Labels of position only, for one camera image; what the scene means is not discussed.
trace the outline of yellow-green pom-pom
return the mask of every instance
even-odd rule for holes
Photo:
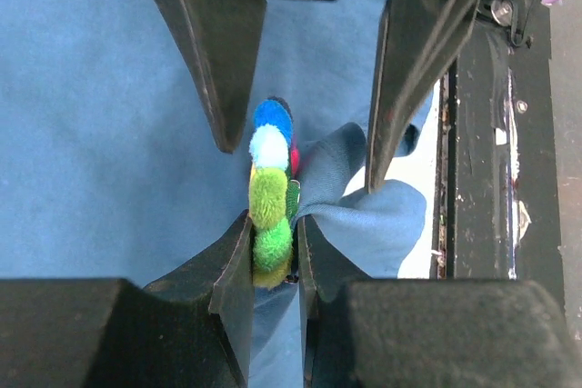
[[[269,229],[285,217],[287,177],[278,168],[257,168],[248,190],[249,212],[258,229]]]
[[[292,247],[291,228],[283,217],[275,227],[257,233],[253,247],[255,267],[264,272],[274,271],[289,257]]]
[[[281,284],[287,275],[291,273],[292,261],[293,253],[290,253],[289,257],[272,272],[263,272],[255,267],[253,270],[253,285],[258,288],[272,290]]]

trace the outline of red pom-pom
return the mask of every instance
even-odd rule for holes
[[[297,170],[299,169],[299,149],[293,147],[291,149],[291,173],[293,177],[297,174]]]

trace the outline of blue cloth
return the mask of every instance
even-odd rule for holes
[[[308,151],[300,213],[368,273],[395,276],[423,197],[390,182],[342,199],[362,164],[363,132],[348,123],[366,131],[384,1],[269,0],[248,114],[270,95],[288,101]],[[215,149],[154,1],[0,6],[0,277],[144,285],[220,237],[247,207],[253,126],[234,154]],[[251,386],[302,386],[298,326],[295,286],[257,293]]]

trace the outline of green pom-pom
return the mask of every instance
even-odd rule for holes
[[[281,284],[287,275],[291,273],[291,262],[293,261],[293,252],[291,252],[285,261],[272,272],[263,272],[258,268],[253,269],[253,285],[258,288],[272,290]]]
[[[270,229],[285,217],[287,177],[278,168],[257,168],[248,190],[249,212],[258,229]]]
[[[299,211],[299,192],[301,191],[301,185],[298,181],[289,181],[287,185],[287,196],[286,196],[286,212],[285,216],[287,220],[291,221],[293,217],[297,215]]]
[[[275,227],[259,231],[253,247],[255,266],[264,272],[274,271],[289,257],[293,247],[293,235],[286,217]]]

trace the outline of screw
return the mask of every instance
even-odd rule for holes
[[[508,27],[513,17],[513,6],[507,0],[494,0],[491,3],[491,15],[498,25]]]
[[[517,101],[517,111],[520,114],[523,114],[525,111],[527,111],[527,103],[524,102],[523,100],[518,100]]]

